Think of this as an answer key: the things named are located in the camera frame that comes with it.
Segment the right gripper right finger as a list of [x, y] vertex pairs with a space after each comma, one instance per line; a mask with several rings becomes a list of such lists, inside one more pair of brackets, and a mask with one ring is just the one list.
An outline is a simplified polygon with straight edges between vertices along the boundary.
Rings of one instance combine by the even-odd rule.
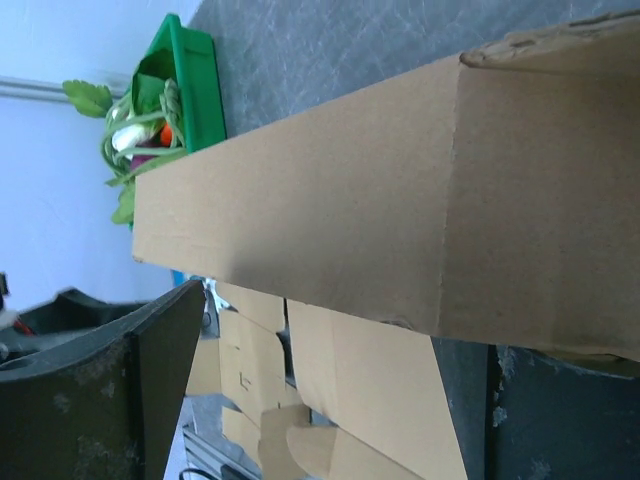
[[638, 380], [523, 348], [432, 344], [469, 478], [638, 478]]

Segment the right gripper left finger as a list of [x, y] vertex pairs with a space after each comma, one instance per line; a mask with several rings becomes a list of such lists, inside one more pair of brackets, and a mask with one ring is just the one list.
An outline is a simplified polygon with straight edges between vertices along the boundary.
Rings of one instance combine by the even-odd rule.
[[5, 479], [164, 476], [205, 306], [191, 280], [77, 338], [1, 362]]

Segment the large cardboard box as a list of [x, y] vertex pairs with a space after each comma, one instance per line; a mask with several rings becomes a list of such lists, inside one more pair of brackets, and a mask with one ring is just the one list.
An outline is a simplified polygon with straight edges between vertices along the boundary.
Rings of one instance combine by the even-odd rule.
[[134, 257], [285, 300], [265, 477], [468, 479], [433, 339], [639, 382], [639, 14], [446, 57], [141, 175]]

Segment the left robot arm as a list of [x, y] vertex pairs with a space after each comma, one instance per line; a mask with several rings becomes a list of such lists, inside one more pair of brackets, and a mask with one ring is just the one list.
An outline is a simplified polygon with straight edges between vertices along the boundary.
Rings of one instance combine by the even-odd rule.
[[71, 288], [49, 302], [17, 311], [7, 305], [8, 296], [7, 276], [2, 272], [2, 363], [66, 343], [146, 305], [146, 302], [107, 303]]

